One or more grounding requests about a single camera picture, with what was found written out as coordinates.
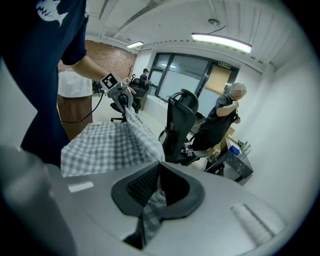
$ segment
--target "ceiling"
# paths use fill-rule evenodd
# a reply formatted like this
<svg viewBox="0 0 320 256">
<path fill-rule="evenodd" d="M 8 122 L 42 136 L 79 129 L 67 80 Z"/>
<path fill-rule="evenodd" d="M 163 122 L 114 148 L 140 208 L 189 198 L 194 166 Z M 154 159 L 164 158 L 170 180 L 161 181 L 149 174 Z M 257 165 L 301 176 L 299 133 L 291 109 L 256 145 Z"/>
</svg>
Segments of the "ceiling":
<svg viewBox="0 0 320 256">
<path fill-rule="evenodd" d="M 298 26 L 277 0 L 87 0 L 87 36 L 121 48 L 198 48 L 251 66 L 281 67 L 301 46 Z M 208 19 L 220 21 L 219 26 Z M 191 33 L 221 35 L 252 45 L 244 54 L 222 45 L 195 42 Z"/>
</svg>

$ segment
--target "white wall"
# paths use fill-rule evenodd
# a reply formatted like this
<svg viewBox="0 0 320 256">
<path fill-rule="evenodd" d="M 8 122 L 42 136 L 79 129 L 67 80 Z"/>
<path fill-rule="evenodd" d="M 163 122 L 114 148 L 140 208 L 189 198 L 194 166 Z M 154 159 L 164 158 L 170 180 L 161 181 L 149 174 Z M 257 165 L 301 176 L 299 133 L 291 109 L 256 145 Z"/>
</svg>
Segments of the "white wall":
<svg viewBox="0 0 320 256">
<path fill-rule="evenodd" d="M 135 74 L 136 77 L 140 77 L 145 68 L 150 71 L 154 58 L 155 54 L 153 54 L 152 50 L 139 51 L 135 59 L 132 74 Z"/>
<path fill-rule="evenodd" d="M 239 52 L 230 51 L 226 48 L 221 48 L 213 44 L 196 43 L 190 44 L 189 42 L 164 42 L 155 45 L 144 45 L 144 49 L 149 49 L 158 53 L 180 53 L 202 56 L 217 61 L 223 61 L 239 68 L 242 63 L 262 72 L 263 64 L 257 60 L 248 57 L 247 55 L 240 54 Z"/>
<path fill-rule="evenodd" d="M 289 222 L 301 220 L 320 185 L 320 69 L 301 52 L 274 74 L 246 135 L 254 173 L 244 187 Z"/>
<path fill-rule="evenodd" d="M 245 85 L 247 93 L 239 100 L 238 115 L 241 118 L 241 123 L 232 124 L 234 128 L 234 135 L 236 138 L 243 139 L 243 130 L 245 129 L 245 124 L 248 121 L 251 111 L 253 111 L 253 103 L 257 98 L 257 93 L 260 88 L 262 74 L 257 70 L 249 67 L 246 64 L 242 64 L 238 75 L 235 78 L 235 83 L 242 83 Z"/>
<path fill-rule="evenodd" d="M 244 113 L 245 121 L 241 122 L 240 125 L 235 125 L 238 127 L 235 135 L 238 136 L 239 139 L 246 141 L 246 136 L 250 135 L 251 129 L 254 126 L 266 102 L 268 93 L 270 92 L 270 89 L 272 87 L 274 76 L 275 76 L 274 66 L 272 66 L 269 63 L 266 64 L 264 68 L 264 72 L 262 73 L 262 76 L 261 76 L 260 84 L 257 85 L 257 89 L 254 92 L 254 97 L 250 102 L 250 104 L 248 105 L 246 112 Z"/>
</svg>

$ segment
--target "white hair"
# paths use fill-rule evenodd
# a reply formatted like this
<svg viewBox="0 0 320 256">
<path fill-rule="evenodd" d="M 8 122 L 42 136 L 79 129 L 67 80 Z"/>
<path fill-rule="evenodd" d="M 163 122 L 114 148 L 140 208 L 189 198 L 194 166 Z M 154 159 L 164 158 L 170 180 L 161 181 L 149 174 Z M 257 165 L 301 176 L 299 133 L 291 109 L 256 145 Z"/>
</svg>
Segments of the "white hair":
<svg viewBox="0 0 320 256">
<path fill-rule="evenodd" d="M 231 86 L 231 91 L 245 91 L 245 92 L 247 92 L 247 89 L 243 83 L 236 82 Z"/>
</svg>

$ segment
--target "fluorescent light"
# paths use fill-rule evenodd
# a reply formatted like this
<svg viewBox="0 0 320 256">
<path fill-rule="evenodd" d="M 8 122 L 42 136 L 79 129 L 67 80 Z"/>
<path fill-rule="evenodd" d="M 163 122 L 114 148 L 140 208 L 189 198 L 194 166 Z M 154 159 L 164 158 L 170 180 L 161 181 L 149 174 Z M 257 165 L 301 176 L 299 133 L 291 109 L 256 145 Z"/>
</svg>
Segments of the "fluorescent light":
<svg viewBox="0 0 320 256">
<path fill-rule="evenodd" d="M 173 68 L 173 69 L 176 69 L 177 67 L 176 66 L 174 66 L 174 65 L 170 65 L 170 68 Z"/>
<path fill-rule="evenodd" d="M 196 40 L 196 41 L 205 41 L 205 42 L 215 43 L 219 45 L 229 46 L 248 54 L 251 52 L 251 48 L 252 48 L 251 45 L 246 44 L 244 42 L 240 42 L 231 38 L 217 36 L 213 34 L 192 33 L 191 36 L 193 40 Z"/>
<path fill-rule="evenodd" d="M 139 41 L 139 42 L 135 42 L 133 44 L 130 44 L 127 47 L 128 48 L 133 48 L 133 47 L 138 47 L 138 46 L 143 46 L 143 45 L 144 45 L 144 43 Z"/>
</svg>

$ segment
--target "exit sign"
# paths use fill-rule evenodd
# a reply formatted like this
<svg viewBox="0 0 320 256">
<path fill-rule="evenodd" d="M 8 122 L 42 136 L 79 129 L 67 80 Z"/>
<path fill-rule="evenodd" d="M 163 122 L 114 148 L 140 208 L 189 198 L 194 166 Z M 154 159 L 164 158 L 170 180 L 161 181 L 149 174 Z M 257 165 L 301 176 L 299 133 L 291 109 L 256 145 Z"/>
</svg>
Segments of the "exit sign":
<svg viewBox="0 0 320 256">
<path fill-rule="evenodd" d="M 222 67 L 227 68 L 227 69 L 230 69 L 230 68 L 231 68 L 231 65 L 230 65 L 229 63 L 225 63 L 225 62 L 223 62 L 223 61 L 219 61 L 218 64 L 219 64 L 220 66 L 222 66 Z"/>
</svg>

